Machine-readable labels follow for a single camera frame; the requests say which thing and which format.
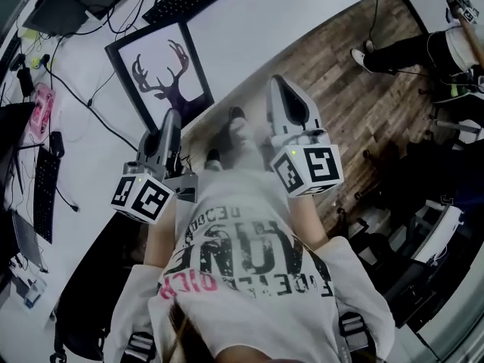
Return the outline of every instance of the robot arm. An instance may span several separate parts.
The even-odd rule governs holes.
[[[179,113],[170,109],[160,131],[141,139],[135,161],[124,164],[111,206],[140,222],[154,224],[169,201],[197,202],[198,177],[180,161],[182,128]]]
[[[323,128],[316,103],[282,76],[269,81],[267,103],[276,152],[271,168],[287,195],[320,194],[343,183],[340,152]]]

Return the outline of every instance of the mouse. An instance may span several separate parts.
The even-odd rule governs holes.
[[[49,147],[54,156],[61,158],[64,155],[64,143],[62,142],[62,134],[59,131],[51,133]]]

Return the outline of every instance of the sneaker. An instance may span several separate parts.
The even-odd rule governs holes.
[[[246,119],[244,111],[238,106],[234,106],[230,109],[230,111],[228,112],[228,118],[230,119],[230,121],[233,121],[236,118]]]
[[[365,42],[365,49],[367,53],[372,54],[377,48],[375,47],[375,44],[369,39]]]
[[[351,50],[351,56],[357,64],[359,64],[361,67],[363,67],[369,73],[371,73],[371,71],[369,69],[367,69],[367,67],[365,66],[365,62],[364,62],[365,54],[363,54],[361,51],[354,48],[354,49]]]
[[[218,149],[212,148],[206,155],[206,161],[220,161],[220,152]]]

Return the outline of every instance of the graphic print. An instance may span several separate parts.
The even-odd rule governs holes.
[[[327,182],[328,180],[339,179],[338,169],[334,161],[333,152],[330,148],[304,148],[306,162],[308,163],[311,180],[316,182]]]
[[[297,173],[287,154],[283,154],[274,164],[274,171],[278,174],[288,194],[304,185],[301,176]]]
[[[252,298],[316,293],[333,296],[326,264],[276,221],[249,219],[236,207],[201,213],[185,233],[160,280],[159,295],[217,291],[223,285]]]
[[[126,201],[128,200],[128,195],[131,192],[131,188],[135,183],[135,180],[136,176],[126,176],[124,178],[121,178],[116,192],[114,193],[114,197],[111,200],[111,204],[124,207],[126,205]]]
[[[147,179],[133,203],[133,210],[155,220],[168,200],[169,193]]]

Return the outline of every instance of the white floor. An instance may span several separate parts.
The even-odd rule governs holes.
[[[0,356],[7,363],[49,362],[54,352],[54,325],[41,329],[11,299],[0,310]],[[87,362],[67,353],[67,363]]]

